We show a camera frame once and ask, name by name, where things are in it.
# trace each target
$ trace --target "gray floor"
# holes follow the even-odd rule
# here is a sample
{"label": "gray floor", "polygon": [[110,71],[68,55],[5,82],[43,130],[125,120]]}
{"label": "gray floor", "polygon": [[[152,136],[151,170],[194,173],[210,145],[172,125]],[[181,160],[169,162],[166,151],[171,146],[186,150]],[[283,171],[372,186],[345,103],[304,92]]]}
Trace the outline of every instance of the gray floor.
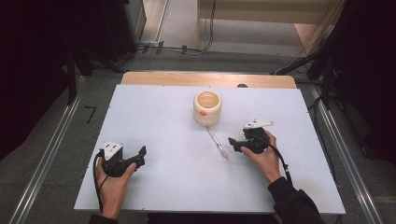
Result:
{"label": "gray floor", "polygon": [[[275,41],[268,38],[266,39],[268,43]],[[283,55],[283,53],[212,51],[201,55],[181,55],[174,51],[164,50],[157,55],[154,50],[150,50],[147,53],[136,54],[123,68],[131,71],[220,71],[268,74],[291,63],[294,58],[290,56],[294,56],[293,54],[294,52]],[[292,74],[298,81],[298,88],[302,91],[306,104],[311,105],[315,98],[311,91],[312,84],[302,82],[305,71],[306,69],[301,67],[298,72],[294,71]],[[26,214],[24,223],[88,223],[91,212],[75,211],[73,207],[81,185],[81,178],[85,173],[105,118],[106,109],[115,86],[120,83],[121,76],[122,74],[108,69],[96,69],[92,77],[84,77],[86,84],[81,91],[81,98],[74,116],[70,119],[69,126],[60,141],[32,207]],[[67,91],[64,92],[54,102],[23,145],[0,161],[0,190],[2,192],[0,194],[0,202],[2,202],[0,203],[0,223],[10,221],[24,189],[34,175],[41,157],[45,154],[51,137],[67,109],[67,93]],[[97,108],[88,124],[92,110],[86,106]],[[372,161],[363,157],[361,144],[347,117],[334,101],[331,101],[331,108],[339,129],[346,139],[349,152],[375,199],[375,206],[380,216],[384,223],[396,223],[395,166],[386,161]],[[318,116],[318,124],[323,132],[324,144],[334,163],[337,180],[341,185],[339,192],[346,208],[346,215],[343,216],[344,223],[369,223],[346,173],[346,167],[341,163],[321,116]],[[387,201],[381,201],[381,197],[393,197],[393,200],[387,203]],[[335,222],[335,216],[323,216],[323,218],[326,223]],[[146,223],[146,214],[124,211],[121,213],[120,223]]]}
{"label": "gray floor", "polygon": [[[163,41],[166,47],[181,48],[184,45],[203,49],[209,38],[209,21],[201,20],[200,28],[197,27],[197,0],[169,0],[157,41]],[[143,33],[142,41],[151,41],[149,34],[156,27],[149,27]],[[213,31],[214,40],[209,51],[295,56],[303,50],[294,24],[291,23],[214,20]]]}

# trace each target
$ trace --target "wooden table edge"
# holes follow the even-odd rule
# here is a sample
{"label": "wooden table edge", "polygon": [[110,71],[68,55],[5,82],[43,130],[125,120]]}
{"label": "wooden table edge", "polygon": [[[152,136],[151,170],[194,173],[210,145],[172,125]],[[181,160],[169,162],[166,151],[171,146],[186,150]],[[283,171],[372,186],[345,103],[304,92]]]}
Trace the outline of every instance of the wooden table edge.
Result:
{"label": "wooden table edge", "polygon": [[250,88],[297,89],[291,76],[220,72],[127,72],[120,84],[217,87],[237,87],[245,84]]}

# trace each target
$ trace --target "cup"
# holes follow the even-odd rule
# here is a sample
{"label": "cup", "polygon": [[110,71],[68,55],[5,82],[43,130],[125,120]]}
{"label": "cup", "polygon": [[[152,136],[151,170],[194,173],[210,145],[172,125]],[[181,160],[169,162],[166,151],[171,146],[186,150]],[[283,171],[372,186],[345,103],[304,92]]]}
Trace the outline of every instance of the cup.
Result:
{"label": "cup", "polygon": [[213,91],[202,91],[194,98],[194,119],[201,125],[211,126],[219,121],[221,107],[222,101],[218,94]]}

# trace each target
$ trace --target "person's left hand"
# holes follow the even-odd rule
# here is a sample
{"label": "person's left hand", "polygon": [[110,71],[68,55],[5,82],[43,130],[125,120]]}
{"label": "person's left hand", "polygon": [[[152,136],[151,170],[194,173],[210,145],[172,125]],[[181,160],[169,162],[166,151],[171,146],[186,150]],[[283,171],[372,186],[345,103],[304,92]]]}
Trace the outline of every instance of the person's left hand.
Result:
{"label": "person's left hand", "polygon": [[136,163],[132,163],[120,177],[107,177],[107,174],[102,167],[102,157],[99,157],[96,166],[96,176],[98,186],[101,186],[103,181],[105,183],[100,189],[100,194],[103,201],[102,217],[118,219],[123,200],[125,198],[128,180],[136,169]]}

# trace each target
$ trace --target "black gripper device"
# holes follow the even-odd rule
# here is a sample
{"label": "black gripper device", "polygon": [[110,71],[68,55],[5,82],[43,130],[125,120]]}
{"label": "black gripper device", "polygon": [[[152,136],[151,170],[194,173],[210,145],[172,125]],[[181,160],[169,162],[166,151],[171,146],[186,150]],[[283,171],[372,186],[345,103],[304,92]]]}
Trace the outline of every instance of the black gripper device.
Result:
{"label": "black gripper device", "polygon": [[244,129],[245,141],[236,141],[229,137],[228,141],[233,146],[234,151],[242,152],[241,147],[248,147],[256,154],[264,152],[270,145],[269,137],[264,128]]}
{"label": "black gripper device", "polygon": [[107,175],[112,177],[120,177],[125,173],[126,168],[128,168],[128,166],[133,162],[136,163],[136,170],[145,164],[144,157],[147,154],[146,146],[143,146],[139,150],[139,154],[128,160],[124,160],[122,158],[122,150],[123,148],[121,148],[110,160],[102,160],[102,167]]}

